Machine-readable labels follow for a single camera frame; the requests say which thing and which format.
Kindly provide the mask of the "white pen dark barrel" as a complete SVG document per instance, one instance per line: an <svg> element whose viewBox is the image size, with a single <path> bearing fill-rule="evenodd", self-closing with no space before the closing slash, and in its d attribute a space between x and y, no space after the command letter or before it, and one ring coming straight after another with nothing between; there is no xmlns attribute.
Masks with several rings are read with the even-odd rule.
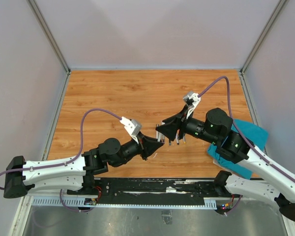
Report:
<svg viewBox="0 0 295 236"><path fill-rule="evenodd" d="M161 134L161 133L158 133L157 134L157 140L159 142L165 143L165 136L163 134Z"/></svg>

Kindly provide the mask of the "white pen black end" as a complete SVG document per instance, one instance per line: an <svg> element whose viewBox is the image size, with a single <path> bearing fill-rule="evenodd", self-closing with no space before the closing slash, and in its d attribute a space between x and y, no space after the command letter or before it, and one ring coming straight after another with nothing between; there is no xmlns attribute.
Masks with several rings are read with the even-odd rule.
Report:
<svg viewBox="0 0 295 236"><path fill-rule="evenodd" d="M158 131L156 130L156 138L158 139L159 138L159 134L158 134Z"/></svg>

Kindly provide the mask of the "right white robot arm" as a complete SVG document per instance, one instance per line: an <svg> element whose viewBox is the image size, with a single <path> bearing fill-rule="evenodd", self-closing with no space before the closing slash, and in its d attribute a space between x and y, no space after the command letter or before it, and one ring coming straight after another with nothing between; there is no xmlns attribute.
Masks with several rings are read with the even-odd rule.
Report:
<svg viewBox="0 0 295 236"><path fill-rule="evenodd" d="M213 184L214 193L243 195L278 207L295 222L295 175L269 158L252 141L232 130L234 122L220 108L207 112L205 121L187 115L187 110L162 121L158 133L174 141L188 134L211 143L222 158L257 173L266 183L244 180L242 175L220 171Z"/></svg>

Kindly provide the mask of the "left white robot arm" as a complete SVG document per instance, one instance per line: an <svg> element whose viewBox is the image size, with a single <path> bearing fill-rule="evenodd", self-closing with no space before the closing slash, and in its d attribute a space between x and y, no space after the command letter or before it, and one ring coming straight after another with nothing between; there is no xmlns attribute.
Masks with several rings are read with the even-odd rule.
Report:
<svg viewBox="0 0 295 236"><path fill-rule="evenodd" d="M139 134L138 141L120 144L109 138L97 148L69 157L43 162L26 161L16 156L6 168L3 196L14 199L43 190L65 190L68 194L92 194L100 185L94 176L108 171L108 167L119 167L139 155L143 160L153 155L163 143L156 138Z"/></svg>

